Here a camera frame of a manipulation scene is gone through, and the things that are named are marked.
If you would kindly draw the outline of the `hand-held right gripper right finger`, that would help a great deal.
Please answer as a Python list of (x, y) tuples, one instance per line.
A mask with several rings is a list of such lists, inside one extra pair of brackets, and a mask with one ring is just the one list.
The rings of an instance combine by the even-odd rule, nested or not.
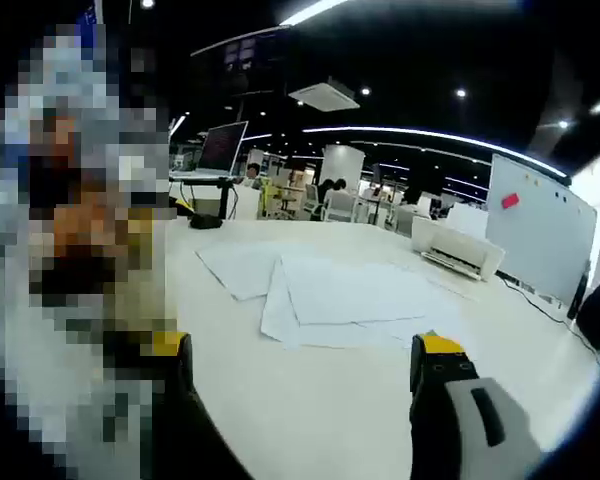
[(542, 456), (522, 406), (461, 345), (412, 338), (412, 479), (524, 479)]

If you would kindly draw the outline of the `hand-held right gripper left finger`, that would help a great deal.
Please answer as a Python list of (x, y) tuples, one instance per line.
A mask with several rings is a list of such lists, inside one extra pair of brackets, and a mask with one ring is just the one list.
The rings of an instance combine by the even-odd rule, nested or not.
[(193, 381), (191, 336), (156, 335), (158, 385), (153, 404), (155, 479), (248, 479), (214, 425)]

